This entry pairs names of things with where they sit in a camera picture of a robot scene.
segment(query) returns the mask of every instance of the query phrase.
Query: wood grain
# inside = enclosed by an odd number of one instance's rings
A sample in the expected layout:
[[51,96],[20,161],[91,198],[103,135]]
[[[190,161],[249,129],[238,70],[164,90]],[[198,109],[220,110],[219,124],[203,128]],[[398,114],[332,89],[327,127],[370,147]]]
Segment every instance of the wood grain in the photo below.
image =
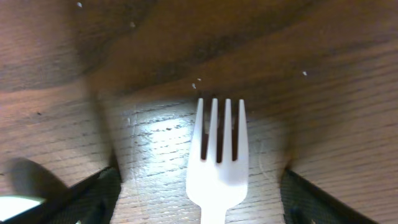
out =
[[1,195],[16,193],[17,157],[70,186],[115,147],[113,223],[199,223],[187,153],[197,98],[216,96],[245,99],[248,116],[249,193],[228,223],[283,223],[287,154],[395,223],[397,1],[80,2],[0,2]]

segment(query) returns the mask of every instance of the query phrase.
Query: white utensil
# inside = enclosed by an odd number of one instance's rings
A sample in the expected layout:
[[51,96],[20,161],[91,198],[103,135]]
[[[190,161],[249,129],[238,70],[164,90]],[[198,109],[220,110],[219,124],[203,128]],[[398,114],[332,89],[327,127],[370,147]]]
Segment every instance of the white utensil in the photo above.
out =
[[244,101],[239,101],[238,158],[232,158],[231,100],[225,101],[223,152],[217,155],[218,100],[211,105],[210,132],[206,159],[201,159],[203,99],[198,100],[187,170],[187,195],[201,208],[202,224],[225,223],[227,209],[241,203],[248,192],[249,147]]

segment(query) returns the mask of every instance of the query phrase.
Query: utensil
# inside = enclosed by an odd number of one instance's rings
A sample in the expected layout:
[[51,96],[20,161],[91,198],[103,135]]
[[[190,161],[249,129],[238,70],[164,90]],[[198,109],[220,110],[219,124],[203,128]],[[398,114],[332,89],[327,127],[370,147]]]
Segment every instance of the utensil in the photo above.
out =
[[201,158],[203,99],[198,100],[197,117],[188,158],[187,195],[201,208],[202,224],[225,223],[226,211],[241,203],[248,192],[249,147],[244,101],[239,100],[238,156],[233,161],[231,100],[225,101],[222,161],[217,163],[218,100],[211,104],[206,159]]

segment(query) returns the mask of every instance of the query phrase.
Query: wooden table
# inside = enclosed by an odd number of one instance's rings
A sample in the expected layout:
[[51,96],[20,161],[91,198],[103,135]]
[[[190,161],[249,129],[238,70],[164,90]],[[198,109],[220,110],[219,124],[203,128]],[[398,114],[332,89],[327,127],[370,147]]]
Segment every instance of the wooden table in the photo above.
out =
[[249,192],[229,223],[282,223],[294,170],[398,219],[394,0],[0,2],[0,194],[28,158],[68,186],[107,165],[113,223],[199,223],[185,194],[196,100],[246,101]]

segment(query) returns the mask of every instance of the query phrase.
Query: miniature fork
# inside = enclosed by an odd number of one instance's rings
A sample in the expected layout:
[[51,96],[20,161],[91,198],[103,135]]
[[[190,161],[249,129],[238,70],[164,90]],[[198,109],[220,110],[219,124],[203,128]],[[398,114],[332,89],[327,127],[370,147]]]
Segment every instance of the miniature fork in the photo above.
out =
[[248,192],[249,147],[244,101],[239,101],[238,157],[233,161],[231,100],[225,101],[222,161],[217,163],[218,100],[211,104],[206,159],[201,158],[203,99],[198,100],[197,118],[188,158],[187,195],[201,208],[202,224],[225,223],[226,211],[241,203]]

